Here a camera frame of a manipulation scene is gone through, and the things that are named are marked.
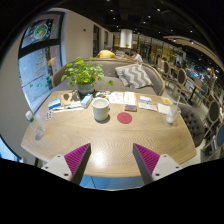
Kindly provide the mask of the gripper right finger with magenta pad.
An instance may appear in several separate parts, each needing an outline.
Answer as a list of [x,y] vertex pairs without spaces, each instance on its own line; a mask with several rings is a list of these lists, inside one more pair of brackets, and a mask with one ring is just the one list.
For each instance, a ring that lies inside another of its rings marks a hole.
[[168,154],[159,155],[136,143],[133,144],[133,155],[145,185],[182,169]]

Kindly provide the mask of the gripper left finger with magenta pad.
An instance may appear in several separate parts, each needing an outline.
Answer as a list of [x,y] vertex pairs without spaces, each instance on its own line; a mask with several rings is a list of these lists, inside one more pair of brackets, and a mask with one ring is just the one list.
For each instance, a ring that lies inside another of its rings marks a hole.
[[57,154],[42,169],[79,185],[89,157],[91,144],[85,144],[66,155]]

